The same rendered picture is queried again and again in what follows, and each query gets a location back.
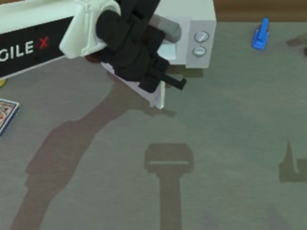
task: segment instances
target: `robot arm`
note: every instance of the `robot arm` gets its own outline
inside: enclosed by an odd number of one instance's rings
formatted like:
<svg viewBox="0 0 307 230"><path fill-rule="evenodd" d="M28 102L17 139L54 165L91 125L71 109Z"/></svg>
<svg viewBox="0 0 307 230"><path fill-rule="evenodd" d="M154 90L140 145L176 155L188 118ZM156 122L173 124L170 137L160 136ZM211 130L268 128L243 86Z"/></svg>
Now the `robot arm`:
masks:
<svg viewBox="0 0 307 230"><path fill-rule="evenodd" d="M26 0L0 6L0 80L59 58L92 54L115 74L154 92L165 74L165 33L148 25L159 0Z"/></svg>

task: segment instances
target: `gray tabletop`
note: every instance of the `gray tabletop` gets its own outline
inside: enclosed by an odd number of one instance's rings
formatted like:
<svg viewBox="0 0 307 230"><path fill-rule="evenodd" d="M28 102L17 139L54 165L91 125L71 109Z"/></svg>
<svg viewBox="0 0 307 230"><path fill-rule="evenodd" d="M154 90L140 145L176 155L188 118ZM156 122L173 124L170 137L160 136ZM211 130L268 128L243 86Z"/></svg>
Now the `gray tabletop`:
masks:
<svg viewBox="0 0 307 230"><path fill-rule="evenodd" d="M307 23L272 23L264 52L255 26L219 23L162 111L84 59L10 79L0 230L305 230L307 59L285 41Z"/></svg>

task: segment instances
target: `black object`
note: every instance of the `black object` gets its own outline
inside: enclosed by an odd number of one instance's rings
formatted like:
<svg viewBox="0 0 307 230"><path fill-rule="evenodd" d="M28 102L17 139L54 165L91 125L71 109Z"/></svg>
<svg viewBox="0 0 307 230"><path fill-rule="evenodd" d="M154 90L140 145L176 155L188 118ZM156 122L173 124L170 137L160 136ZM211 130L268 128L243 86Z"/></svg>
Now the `black object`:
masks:
<svg viewBox="0 0 307 230"><path fill-rule="evenodd" d="M72 17L0 34L0 80L63 57L59 45Z"/></svg>
<svg viewBox="0 0 307 230"><path fill-rule="evenodd" d="M109 63L122 79L140 82L139 87L149 93L160 81L182 90L187 81L166 75L169 62L157 54L165 33L148 25L160 0L116 1L121 16L107 10L97 20L96 34L107 47L96 52L95 58Z"/></svg>

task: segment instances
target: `blue object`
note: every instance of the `blue object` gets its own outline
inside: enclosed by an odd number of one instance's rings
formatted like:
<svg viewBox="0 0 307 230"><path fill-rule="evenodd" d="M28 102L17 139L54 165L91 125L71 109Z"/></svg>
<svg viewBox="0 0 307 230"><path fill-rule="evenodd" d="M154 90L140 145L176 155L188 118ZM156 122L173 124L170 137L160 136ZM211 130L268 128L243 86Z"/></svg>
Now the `blue object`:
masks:
<svg viewBox="0 0 307 230"><path fill-rule="evenodd" d="M262 24L254 33L252 47L259 50L264 50L269 38L269 19L264 18Z"/></svg>

